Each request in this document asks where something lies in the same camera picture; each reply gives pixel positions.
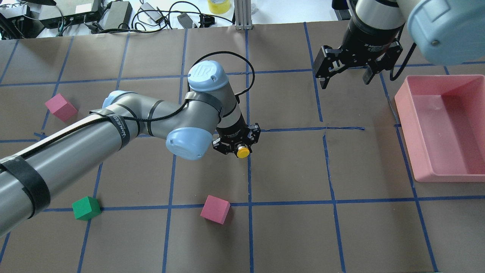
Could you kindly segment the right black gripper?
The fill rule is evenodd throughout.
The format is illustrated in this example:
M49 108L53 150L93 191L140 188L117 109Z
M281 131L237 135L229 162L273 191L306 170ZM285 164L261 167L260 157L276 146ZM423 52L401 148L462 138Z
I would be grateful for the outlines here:
M367 66L362 76L365 85L378 72L391 70L402 53L397 36L403 25L378 29L356 17L350 19L341 45L337 48L322 45L315 57L313 73L320 78L321 88L326 89L332 76L350 68Z

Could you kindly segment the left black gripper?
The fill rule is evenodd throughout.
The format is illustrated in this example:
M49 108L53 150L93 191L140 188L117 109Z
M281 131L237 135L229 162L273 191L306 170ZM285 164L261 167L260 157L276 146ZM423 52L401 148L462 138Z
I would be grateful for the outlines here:
M245 123L237 123L227 128L216 128L218 138L212 141L212 147L222 154L234 154L239 144L245 144L253 153L252 145L258 143L261 128L258 123L248 126Z

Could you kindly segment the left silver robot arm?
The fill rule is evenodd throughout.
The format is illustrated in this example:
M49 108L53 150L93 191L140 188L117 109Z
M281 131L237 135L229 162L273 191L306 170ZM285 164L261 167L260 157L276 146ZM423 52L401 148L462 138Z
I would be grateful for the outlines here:
M1 236L47 209L66 188L141 134L165 140L172 154L186 160L201 159L210 147L239 158L251 153L261 128L246 123L222 65L198 61L187 81L182 104L113 91L101 109L1 159Z

